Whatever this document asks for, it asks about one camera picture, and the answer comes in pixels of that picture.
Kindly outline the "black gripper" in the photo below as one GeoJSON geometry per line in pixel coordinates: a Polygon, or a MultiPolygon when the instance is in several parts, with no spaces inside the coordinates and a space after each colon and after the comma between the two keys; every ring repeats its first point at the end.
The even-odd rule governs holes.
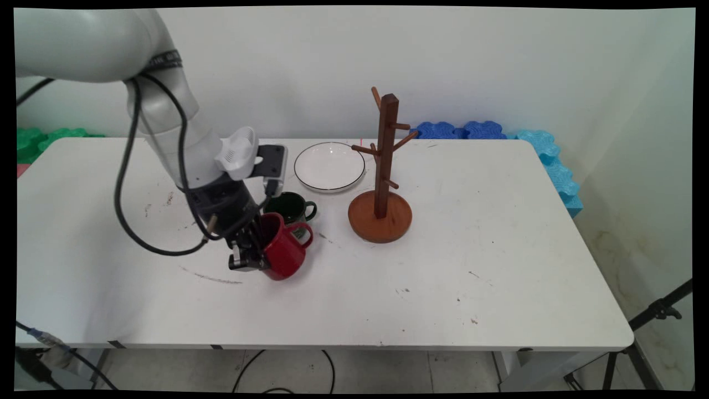
{"type": "Polygon", "coordinates": [[[243,180],[219,178],[210,184],[188,189],[188,204],[203,220],[204,240],[230,242],[233,253],[229,269],[264,271],[269,261],[264,254],[269,239],[260,215],[264,202],[256,203],[243,180]]]}

